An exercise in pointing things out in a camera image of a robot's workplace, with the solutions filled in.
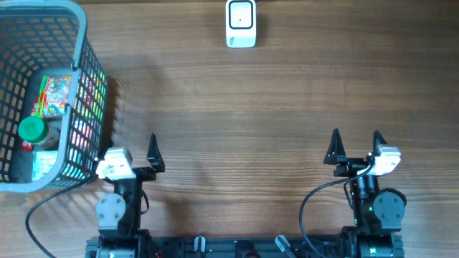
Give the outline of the light blue tissue pack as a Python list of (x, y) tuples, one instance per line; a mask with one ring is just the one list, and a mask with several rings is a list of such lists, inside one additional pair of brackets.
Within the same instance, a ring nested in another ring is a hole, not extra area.
[(58, 151), (57, 150), (43, 150), (34, 151), (34, 161), (32, 170), (32, 181), (38, 181), (45, 176), (54, 166)]

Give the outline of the red Nescafe coffee stick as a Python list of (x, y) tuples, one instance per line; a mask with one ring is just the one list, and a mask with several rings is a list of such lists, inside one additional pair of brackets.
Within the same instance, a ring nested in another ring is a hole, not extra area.
[[(31, 109), (31, 112), (30, 112), (30, 116), (35, 116), (35, 113), (36, 113), (36, 109), (37, 109), (37, 106), (38, 106), (38, 101), (39, 101), (39, 98), (36, 97), (34, 99), (34, 103), (33, 103), (33, 106), (32, 106), (32, 109)], [(26, 152), (30, 152), (30, 151), (33, 151), (33, 145), (25, 140), (22, 141), (21, 145), (19, 146), (19, 149), (21, 151), (26, 151)]]

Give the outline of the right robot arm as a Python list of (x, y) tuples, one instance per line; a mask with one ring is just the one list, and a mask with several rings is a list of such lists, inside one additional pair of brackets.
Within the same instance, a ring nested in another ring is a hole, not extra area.
[(388, 144), (377, 130), (373, 150), (365, 158), (348, 158), (339, 130), (333, 130), (323, 162), (335, 165), (335, 177), (346, 179), (345, 195), (354, 216), (354, 225), (343, 227), (338, 235), (337, 257), (404, 256), (397, 232), (402, 228), (406, 196), (394, 188), (380, 188), (378, 182), (400, 161), (399, 148)]

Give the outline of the green lid jar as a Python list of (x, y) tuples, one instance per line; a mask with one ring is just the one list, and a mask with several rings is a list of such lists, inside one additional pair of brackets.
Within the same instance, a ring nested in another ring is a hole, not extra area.
[(19, 137), (41, 149), (53, 149), (58, 146), (60, 132), (45, 119), (29, 116), (19, 124)]

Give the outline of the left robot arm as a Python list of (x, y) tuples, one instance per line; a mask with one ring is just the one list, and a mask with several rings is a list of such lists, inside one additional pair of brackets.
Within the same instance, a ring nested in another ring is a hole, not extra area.
[(113, 192), (95, 205), (99, 236), (88, 240), (86, 257), (161, 257), (161, 249), (149, 230), (141, 228), (141, 216), (149, 205), (143, 183), (155, 181), (165, 171), (156, 136), (151, 134), (146, 160), (148, 166), (134, 168), (126, 147), (109, 146), (98, 161), (96, 175), (113, 185)]

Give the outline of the Haribo gummy candy bag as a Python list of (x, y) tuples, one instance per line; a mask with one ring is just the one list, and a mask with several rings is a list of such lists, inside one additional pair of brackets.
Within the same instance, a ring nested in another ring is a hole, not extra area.
[(40, 118), (57, 118), (65, 114), (68, 101), (71, 76), (42, 78), (39, 98), (34, 115)]

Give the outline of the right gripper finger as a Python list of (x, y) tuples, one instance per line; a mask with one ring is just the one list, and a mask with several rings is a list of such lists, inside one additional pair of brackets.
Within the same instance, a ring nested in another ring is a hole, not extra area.
[(386, 144), (387, 144), (387, 142), (383, 138), (382, 134), (378, 130), (375, 130), (374, 133), (373, 133), (373, 151), (372, 151), (372, 153), (373, 154), (380, 154), (380, 150), (379, 149), (383, 145), (386, 145)]
[(346, 152), (339, 129), (335, 128), (332, 132), (331, 141), (323, 159), (323, 163), (326, 165), (338, 165), (344, 162), (346, 162)]

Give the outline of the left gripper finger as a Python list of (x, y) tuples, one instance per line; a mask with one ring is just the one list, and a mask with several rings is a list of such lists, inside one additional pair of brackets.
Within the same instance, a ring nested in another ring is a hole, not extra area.
[(152, 133), (150, 137), (146, 160), (150, 163), (150, 166), (155, 172), (161, 173), (165, 171), (165, 163), (158, 148), (156, 135), (154, 133)]
[(101, 148), (100, 152), (98, 153), (98, 156), (96, 157), (96, 161), (102, 161), (105, 157), (105, 154), (107, 153), (109, 148), (113, 147), (113, 141), (112, 140), (106, 140), (104, 143), (103, 147)]

